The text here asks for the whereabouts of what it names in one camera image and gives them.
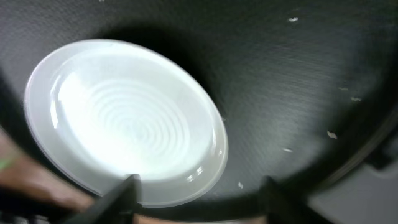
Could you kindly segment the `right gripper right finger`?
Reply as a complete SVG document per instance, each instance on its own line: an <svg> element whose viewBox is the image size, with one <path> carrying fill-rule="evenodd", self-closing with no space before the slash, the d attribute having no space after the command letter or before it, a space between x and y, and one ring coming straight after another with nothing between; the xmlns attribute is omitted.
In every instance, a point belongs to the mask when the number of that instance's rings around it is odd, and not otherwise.
<svg viewBox="0 0 398 224"><path fill-rule="evenodd" d="M269 224L332 224L269 176L259 189L258 200L259 209Z"/></svg>

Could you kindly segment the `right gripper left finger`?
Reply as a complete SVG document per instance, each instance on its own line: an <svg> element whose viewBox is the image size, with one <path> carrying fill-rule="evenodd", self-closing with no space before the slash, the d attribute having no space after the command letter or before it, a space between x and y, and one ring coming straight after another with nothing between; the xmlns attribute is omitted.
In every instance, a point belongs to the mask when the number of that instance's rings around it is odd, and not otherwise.
<svg viewBox="0 0 398 224"><path fill-rule="evenodd" d="M138 174L132 174L106 195L96 200L91 207L64 220L62 224L138 223L136 213L141 209L137 202L140 196L140 177Z"/></svg>

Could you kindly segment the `grey plate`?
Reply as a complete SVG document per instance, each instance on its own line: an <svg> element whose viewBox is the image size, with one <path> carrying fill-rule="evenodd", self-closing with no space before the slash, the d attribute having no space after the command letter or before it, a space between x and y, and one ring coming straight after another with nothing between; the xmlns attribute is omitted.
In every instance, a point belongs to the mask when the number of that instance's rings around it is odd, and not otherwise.
<svg viewBox="0 0 398 224"><path fill-rule="evenodd" d="M145 207L201 197L228 160L209 94L170 59L129 42L54 50L30 75L24 112L41 151L74 183L104 195L137 174Z"/></svg>

